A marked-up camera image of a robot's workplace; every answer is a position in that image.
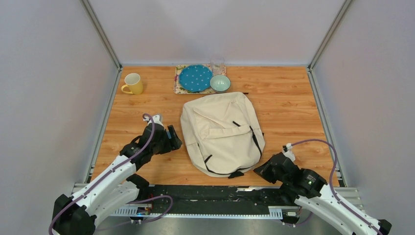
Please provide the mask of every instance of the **robotic arm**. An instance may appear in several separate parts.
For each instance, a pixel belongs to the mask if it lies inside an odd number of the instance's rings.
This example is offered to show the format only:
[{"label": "robotic arm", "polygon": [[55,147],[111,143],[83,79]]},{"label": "robotic arm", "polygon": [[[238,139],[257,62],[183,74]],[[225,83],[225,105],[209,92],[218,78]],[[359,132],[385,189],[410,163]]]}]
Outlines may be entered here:
[{"label": "robotic arm", "polygon": [[[161,115],[155,115],[152,120],[144,120],[148,125],[142,136],[125,145],[106,170],[71,197],[62,194],[56,199],[54,218],[72,203],[52,224],[53,229],[60,235],[92,235],[95,228],[111,213],[128,202],[145,196],[143,191],[149,183],[135,172],[148,163],[153,155],[179,149],[182,141],[177,137],[173,126],[168,126],[168,130],[164,129]],[[153,126],[153,137],[143,149],[151,137]]]},{"label": "robotic arm", "polygon": [[275,184],[281,181],[281,198],[287,205],[297,204],[327,221],[343,235],[387,235],[392,225],[357,209],[327,185],[327,181],[310,169],[299,169],[293,163],[291,145],[273,155],[254,172]]}]

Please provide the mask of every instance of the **mint green bowl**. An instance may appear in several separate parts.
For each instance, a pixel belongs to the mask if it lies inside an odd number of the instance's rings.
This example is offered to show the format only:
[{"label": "mint green bowl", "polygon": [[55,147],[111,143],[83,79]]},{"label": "mint green bowl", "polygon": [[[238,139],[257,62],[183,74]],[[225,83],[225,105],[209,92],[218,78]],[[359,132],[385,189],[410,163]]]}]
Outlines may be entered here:
[{"label": "mint green bowl", "polygon": [[231,81],[225,75],[216,75],[210,80],[210,86],[217,93],[224,93],[231,87]]}]

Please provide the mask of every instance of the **yellow mug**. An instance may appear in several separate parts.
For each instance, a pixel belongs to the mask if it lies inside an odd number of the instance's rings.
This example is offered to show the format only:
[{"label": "yellow mug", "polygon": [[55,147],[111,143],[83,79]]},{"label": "yellow mug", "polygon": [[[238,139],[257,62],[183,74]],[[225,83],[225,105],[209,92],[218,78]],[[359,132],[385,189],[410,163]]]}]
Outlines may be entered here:
[{"label": "yellow mug", "polygon": [[141,77],[138,73],[130,73],[124,78],[125,85],[121,87],[122,92],[127,94],[141,94],[143,87]]}]

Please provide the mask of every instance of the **wood grain surface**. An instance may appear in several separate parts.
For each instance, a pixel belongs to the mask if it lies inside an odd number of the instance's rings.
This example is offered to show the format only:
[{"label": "wood grain surface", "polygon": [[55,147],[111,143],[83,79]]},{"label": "wood grain surface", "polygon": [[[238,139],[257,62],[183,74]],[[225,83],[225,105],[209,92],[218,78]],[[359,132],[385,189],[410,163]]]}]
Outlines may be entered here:
[{"label": "wood grain surface", "polygon": [[[140,74],[144,92],[140,95],[121,91],[126,75]],[[92,178],[114,160],[124,145],[141,135],[146,123],[142,114],[162,114],[165,126],[174,125],[183,140],[180,116],[184,103],[200,94],[174,94],[174,67],[125,67],[110,113]],[[304,67],[227,67],[231,79],[229,92],[245,92],[254,105],[259,124],[265,133],[265,149],[258,165],[281,151],[288,142],[318,138],[325,140],[323,127]],[[296,164],[329,178],[333,161],[328,147],[313,142],[297,145]],[[271,185],[253,171],[234,179],[209,177],[196,169],[182,145],[179,150],[153,156],[138,174],[151,184],[164,185]]]}]

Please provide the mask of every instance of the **polka dot plate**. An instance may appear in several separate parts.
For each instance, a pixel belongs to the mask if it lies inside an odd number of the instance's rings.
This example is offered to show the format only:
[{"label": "polka dot plate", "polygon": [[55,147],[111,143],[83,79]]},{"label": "polka dot plate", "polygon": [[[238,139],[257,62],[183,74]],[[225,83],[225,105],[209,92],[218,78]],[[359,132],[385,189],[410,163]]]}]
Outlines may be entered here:
[{"label": "polka dot plate", "polygon": [[189,65],[179,75],[182,87],[191,92],[201,92],[210,87],[211,78],[212,71],[204,65]]}]

